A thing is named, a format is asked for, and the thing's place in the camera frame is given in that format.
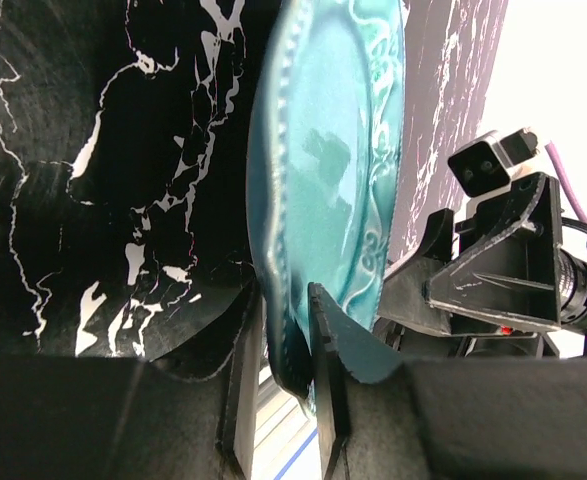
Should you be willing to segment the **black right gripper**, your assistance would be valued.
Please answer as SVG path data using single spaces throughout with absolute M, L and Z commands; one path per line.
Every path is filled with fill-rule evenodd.
M 418 248 L 385 274 L 379 317 L 459 357 L 557 356 L 551 333 L 587 336 L 587 263 L 559 247 L 555 178 L 533 173 L 482 201 L 451 262 L 453 226 L 450 209 L 429 215 Z

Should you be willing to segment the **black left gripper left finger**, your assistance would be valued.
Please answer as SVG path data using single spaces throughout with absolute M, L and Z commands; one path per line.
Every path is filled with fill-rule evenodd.
M 0 354 L 0 479 L 247 479 L 262 299 L 248 284 L 170 354 Z

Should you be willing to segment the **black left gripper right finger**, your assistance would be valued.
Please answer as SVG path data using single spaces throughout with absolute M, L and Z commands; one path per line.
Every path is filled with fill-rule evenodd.
M 587 358 L 416 358 L 308 288 L 326 479 L 587 479 Z

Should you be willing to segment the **teal scalloped plate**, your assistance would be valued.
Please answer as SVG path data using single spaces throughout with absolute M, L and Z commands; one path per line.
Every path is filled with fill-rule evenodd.
M 405 110 L 397 1 L 286 1 L 250 119 L 246 214 L 276 383 L 315 412 L 308 287 L 356 323 L 377 315 Z

